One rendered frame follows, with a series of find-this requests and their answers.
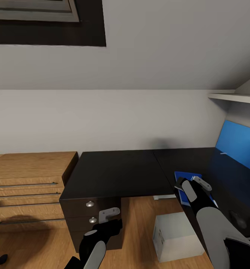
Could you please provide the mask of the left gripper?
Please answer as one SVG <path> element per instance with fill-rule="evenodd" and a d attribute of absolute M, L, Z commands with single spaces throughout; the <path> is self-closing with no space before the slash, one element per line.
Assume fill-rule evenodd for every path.
<path fill-rule="evenodd" d="M 120 233 L 120 229 L 123 228 L 122 219 L 120 219 L 119 221 L 117 219 L 114 219 L 105 223 L 95 224 L 92 229 L 99 228 L 99 227 L 104 227 L 108 231 L 109 239 L 110 239 L 111 236 L 115 236 Z"/>

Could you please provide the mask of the mouse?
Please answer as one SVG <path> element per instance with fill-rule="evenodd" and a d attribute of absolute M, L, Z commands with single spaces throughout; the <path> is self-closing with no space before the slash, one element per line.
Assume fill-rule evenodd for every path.
<path fill-rule="evenodd" d="M 247 224 L 245 222 L 245 220 L 243 220 L 243 218 L 236 212 L 230 211 L 230 216 L 233 220 L 233 222 L 240 228 L 242 229 L 246 229 L 247 228 Z"/>

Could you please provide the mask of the notebook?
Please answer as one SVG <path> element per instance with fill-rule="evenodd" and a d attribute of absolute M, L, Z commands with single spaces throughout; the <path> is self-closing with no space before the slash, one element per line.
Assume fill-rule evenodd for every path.
<path fill-rule="evenodd" d="M 182 188 L 182 186 L 180 185 L 180 183 L 182 182 L 183 179 L 184 179 L 184 178 L 179 177 L 174 187 L 175 187 L 175 188 L 178 188 L 178 189 L 180 189 L 180 190 L 183 191 L 183 188 Z M 210 197 L 210 191 L 207 191 L 205 188 L 202 188 L 202 189 L 203 189 L 203 191 Z"/>

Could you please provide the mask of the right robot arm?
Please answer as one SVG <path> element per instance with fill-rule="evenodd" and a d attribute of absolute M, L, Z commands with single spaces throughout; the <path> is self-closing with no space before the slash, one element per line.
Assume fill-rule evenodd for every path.
<path fill-rule="evenodd" d="M 212 187 L 199 178 L 184 178 L 185 192 L 200 226 L 214 269 L 250 269 L 250 241 L 230 223 L 203 191 Z"/>

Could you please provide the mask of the folder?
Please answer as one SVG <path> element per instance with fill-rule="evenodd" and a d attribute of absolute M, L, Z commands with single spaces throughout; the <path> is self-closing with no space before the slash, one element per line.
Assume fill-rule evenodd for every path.
<path fill-rule="evenodd" d="M 179 177 L 186 178 L 186 179 L 192 181 L 193 177 L 198 176 L 199 178 L 201 178 L 202 180 L 204 180 L 204 178 L 202 177 L 201 174 L 196 174 L 196 173 L 187 173 L 187 172 L 175 171 L 174 172 L 174 175 L 175 175 L 175 178 L 176 178 L 176 182 L 177 182 L 177 180 L 178 180 Z M 189 203 L 189 201 L 187 199 L 187 196 L 186 196 L 185 192 L 182 191 L 182 190 L 180 190 L 180 189 L 178 191 L 179 191 L 179 195 L 180 195 L 181 204 L 182 205 L 189 205 L 190 206 L 190 203 Z M 213 198 L 213 195 L 211 194 L 211 192 L 210 192 L 210 199 L 217 206 L 217 208 L 219 208 L 218 205 L 216 204 L 216 201 Z"/>

